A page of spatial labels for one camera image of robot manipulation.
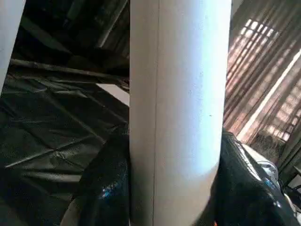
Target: black tarp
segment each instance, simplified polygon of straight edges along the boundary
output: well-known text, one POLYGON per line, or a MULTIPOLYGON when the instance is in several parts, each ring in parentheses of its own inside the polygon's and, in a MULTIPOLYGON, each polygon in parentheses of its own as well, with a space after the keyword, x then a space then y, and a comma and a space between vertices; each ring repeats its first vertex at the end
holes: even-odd
POLYGON ((223 132, 216 178, 218 226, 298 226, 275 180, 243 148, 223 132))
POLYGON ((83 170, 128 107, 96 84, 7 76, 0 98, 1 225, 59 225, 83 170))

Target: window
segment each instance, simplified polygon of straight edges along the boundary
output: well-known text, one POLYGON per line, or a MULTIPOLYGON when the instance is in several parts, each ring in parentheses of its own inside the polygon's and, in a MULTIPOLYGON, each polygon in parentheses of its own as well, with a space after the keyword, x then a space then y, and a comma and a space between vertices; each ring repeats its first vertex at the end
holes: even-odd
POLYGON ((226 93, 232 91, 262 48, 268 49, 277 35, 268 26, 251 19, 247 21, 229 50, 226 93))
POLYGON ((270 114, 269 111, 270 109, 273 109, 273 105, 277 104, 279 98, 287 94, 287 92, 289 93, 284 103, 277 110, 276 115, 270 115, 270 117, 274 117, 274 119, 269 125, 267 125, 264 131, 284 142, 289 139, 292 131, 301 118, 301 79, 299 79, 297 84, 294 82, 295 78, 298 78, 298 75, 301 71, 300 56, 301 49, 293 57, 286 70, 282 73, 281 77, 277 80, 264 100, 260 103, 259 107, 256 109, 248 123, 240 131, 238 135, 239 140, 242 140, 247 133, 252 134, 252 131, 256 130, 262 119, 266 115, 270 114))

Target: white object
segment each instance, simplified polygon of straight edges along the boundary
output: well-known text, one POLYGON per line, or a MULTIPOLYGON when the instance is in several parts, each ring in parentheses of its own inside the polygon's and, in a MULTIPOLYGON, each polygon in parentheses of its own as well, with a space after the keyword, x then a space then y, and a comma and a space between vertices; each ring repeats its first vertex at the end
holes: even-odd
POLYGON ((191 226, 218 169, 231 0, 131 0, 133 226, 191 226))
POLYGON ((259 154, 257 151, 255 151, 253 148, 249 147, 248 145, 242 144, 242 146, 256 162, 269 161, 265 157, 263 157, 261 154, 259 154))
POLYGON ((104 89, 108 93, 110 93, 113 97, 118 99, 120 102, 125 104, 126 106, 130 106, 130 95, 123 91, 116 85, 113 84, 97 84, 100 88, 104 89))
POLYGON ((0 0, 0 92, 8 71, 25 0, 0 0))
POLYGON ((299 224, 301 225, 301 213, 297 213, 297 220, 299 224))

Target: pipe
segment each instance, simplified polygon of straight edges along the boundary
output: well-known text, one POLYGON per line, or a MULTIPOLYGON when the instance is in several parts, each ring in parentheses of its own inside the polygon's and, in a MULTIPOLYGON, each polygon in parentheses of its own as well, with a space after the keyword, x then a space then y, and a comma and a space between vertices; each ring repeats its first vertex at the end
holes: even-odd
POLYGON ((98 43, 97 43, 97 47, 102 48, 105 44, 105 42, 107 41, 111 31, 113 30, 116 22, 118 21, 120 15, 122 14, 123 10, 125 9, 127 5, 127 0, 122 0, 120 2, 118 2, 118 7, 117 9, 114 11, 112 17, 110 18, 109 22, 106 24, 102 35, 100 36, 100 38, 98 39, 98 43))
POLYGON ((131 0, 133 226, 198 223, 222 135, 231 0, 131 0))
POLYGON ((57 66, 57 65, 48 65, 44 63, 34 62, 34 61, 25 61, 19 59, 11 59, 9 62, 10 65, 32 68, 32 69, 41 69, 49 72, 58 72, 58 73, 71 73, 74 75, 84 75, 89 77, 96 77, 99 79, 108 79, 114 81, 126 81, 127 78, 119 77, 116 75, 104 74, 93 71, 86 71, 81 69, 75 69, 65 66, 57 66))
POLYGON ((8 70, 25 0, 0 0, 0 92, 8 70))

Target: black plastic sheet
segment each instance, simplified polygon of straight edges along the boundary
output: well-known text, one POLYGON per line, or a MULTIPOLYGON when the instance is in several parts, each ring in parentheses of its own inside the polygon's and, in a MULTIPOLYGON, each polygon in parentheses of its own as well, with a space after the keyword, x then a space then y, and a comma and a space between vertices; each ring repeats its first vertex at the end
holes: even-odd
POLYGON ((299 225, 279 187, 228 132, 216 182, 218 226, 299 225))
POLYGON ((126 127, 124 133, 119 131, 109 138, 85 169, 73 196, 79 211, 65 214, 65 225, 77 219, 79 226, 128 226, 129 162, 126 127))
POLYGON ((127 121, 128 107, 94 84, 7 77, 0 98, 0 197, 20 221, 59 225, 84 169, 112 129, 127 121))

